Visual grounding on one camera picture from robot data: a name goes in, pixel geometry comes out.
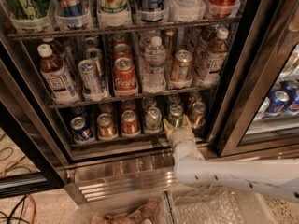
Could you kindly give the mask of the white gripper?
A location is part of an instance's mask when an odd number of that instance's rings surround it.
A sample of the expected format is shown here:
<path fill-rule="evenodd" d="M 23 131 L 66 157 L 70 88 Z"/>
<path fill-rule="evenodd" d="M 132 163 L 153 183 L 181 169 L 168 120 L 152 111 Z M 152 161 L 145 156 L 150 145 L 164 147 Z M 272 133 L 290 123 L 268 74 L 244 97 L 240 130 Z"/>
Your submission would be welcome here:
<path fill-rule="evenodd" d="M 171 148 L 175 148 L 179 144 L 195 144 L 195 135 L 191 129 L 192 125 L 186 115 L 183 116 L 183 127 L 175 128 L 167 119 L 163 119 L 163 125 Z"/>

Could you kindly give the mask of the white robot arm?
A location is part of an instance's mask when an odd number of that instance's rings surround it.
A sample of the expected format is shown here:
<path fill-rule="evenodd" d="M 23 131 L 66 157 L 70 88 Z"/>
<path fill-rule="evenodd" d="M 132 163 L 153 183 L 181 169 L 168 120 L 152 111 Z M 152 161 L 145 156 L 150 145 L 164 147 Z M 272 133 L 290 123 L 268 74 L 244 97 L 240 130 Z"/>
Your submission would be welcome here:
<path fill-rule="evenodd" d="M 178 128 L 163 119 L 176 179 L 188 187 L 219 185 L 299 202 L 299 160 L 209 161 L 197 148 L 186 115 Z"/>

